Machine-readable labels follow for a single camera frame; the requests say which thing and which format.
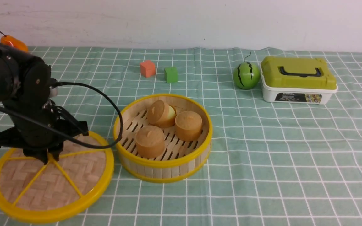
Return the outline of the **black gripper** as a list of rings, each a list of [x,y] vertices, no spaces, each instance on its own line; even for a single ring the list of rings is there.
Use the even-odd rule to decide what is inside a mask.
[[[14,126],[0,132],[0,148],[22,149],[25,156],[39,157],[47,165],[48,154],[59,161],[59,154],[67,137],[56,134],[55,129],[68,137],[88,136],[86,121],[76,120],[66,109],[47,101],[43,106],[32,106],[15,100],[2,102],[5,113]]]

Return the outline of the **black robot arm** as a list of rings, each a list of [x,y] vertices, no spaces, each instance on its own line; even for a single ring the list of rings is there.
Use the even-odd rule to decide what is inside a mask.
[[[31,53],[0,43],[0,112],[14,126],[0,132],[2,147],[21,149],[24,156],[58,161],[66,140],[89,135],[86,121],[76,120],[51,99],[59,82],[51,66]]]

